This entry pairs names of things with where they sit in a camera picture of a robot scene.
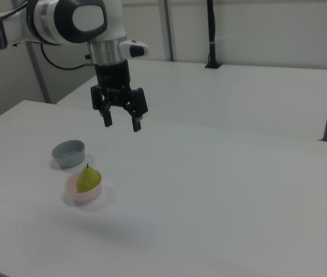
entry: table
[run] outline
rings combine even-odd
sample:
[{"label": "table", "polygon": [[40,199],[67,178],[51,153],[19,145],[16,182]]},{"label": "table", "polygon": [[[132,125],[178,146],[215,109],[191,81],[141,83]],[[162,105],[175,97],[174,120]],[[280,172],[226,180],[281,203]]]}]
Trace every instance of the table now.
[{"label": "table", "polygon": [[[143,87],[144,118],[320,140],[327,120],[327,70],[129,60]],[[92,109],[90,79],[58,102]],[[121,108],[115,113],[126,113]]]},{"label": "table", "polygon": [[[85,143],[61,170],[58,143]],[[86,163],[102,194],[77,205]],[[24,101],[0,116],[0,273],[327,276],[327,143]]]}]

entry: bowl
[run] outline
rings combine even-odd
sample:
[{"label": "bowl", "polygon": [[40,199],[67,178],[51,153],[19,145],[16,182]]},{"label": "bowl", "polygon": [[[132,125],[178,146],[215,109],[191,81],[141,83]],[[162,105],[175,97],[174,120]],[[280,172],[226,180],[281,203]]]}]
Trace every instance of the bowl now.
[{"label": "bowl", "polygon": [[73,167],[85,159],[85,145],[80,140],[65,141],[53,149],[52,156],[60,167]]},{"label": "bowl", "polygon": [[[95,170],[100,178],[102,178],[102,175],[99,171]],[[65,183],[65,189],[67,191],[67,194],[76,202],[87,202],[90,200],[93,200],[95,197],[97,197],[100,192],[102,192],[102,180],[97,184],[97,186],[87,192],[78,192],[76,188],[76,183],[78,178],[80,177],[81,172],[75,173],[71,175],[66,183]]]}]

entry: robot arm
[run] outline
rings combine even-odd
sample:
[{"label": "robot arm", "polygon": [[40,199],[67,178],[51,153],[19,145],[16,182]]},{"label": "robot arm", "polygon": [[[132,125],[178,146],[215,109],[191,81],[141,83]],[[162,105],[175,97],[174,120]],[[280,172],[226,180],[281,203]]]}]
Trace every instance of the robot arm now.
[{"label": "robot arm", "polygon": [[127,59],[148,55],[145,43],[127,40],[122,24],[121,0],[28,0],[0,14],[0,50],[32,41],[50,45],[88,45],[98,85],[91,89],[92,103],[112,124],[111,106],[123,107],[132,117],[134,131],[148,111],[141,88],[130,88]]}]

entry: green pear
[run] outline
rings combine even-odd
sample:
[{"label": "green pear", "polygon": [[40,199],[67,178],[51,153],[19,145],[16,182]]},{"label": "green pear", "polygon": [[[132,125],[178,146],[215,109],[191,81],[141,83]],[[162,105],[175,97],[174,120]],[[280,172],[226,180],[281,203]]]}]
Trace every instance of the green pear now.
[{"label": "green pear", "polygon": [[94,170],[94,168],[87,164],[76,182],[76,188],[78,192],[88,192],[95,188],[101,180],[101,176]]}]

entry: pink bowl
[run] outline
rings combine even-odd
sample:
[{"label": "pink bowl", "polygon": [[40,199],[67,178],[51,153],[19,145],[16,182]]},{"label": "pink bowl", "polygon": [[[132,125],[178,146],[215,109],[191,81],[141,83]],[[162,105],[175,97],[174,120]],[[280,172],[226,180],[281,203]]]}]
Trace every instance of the pink bowl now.
[{"label": "pink bowl", "polygon": [[99,184],[89,190],[88,192],[78,192],[76,189],[76,182],[78,178],[80,177],[81,172],[75,173],[71,175],[66,183],[65,183],[65,189],[67,191],[67,194],[76,202],[87,202],[95,197],[97,197],[100,192],[102,191],[102,181],[99,182]]}]

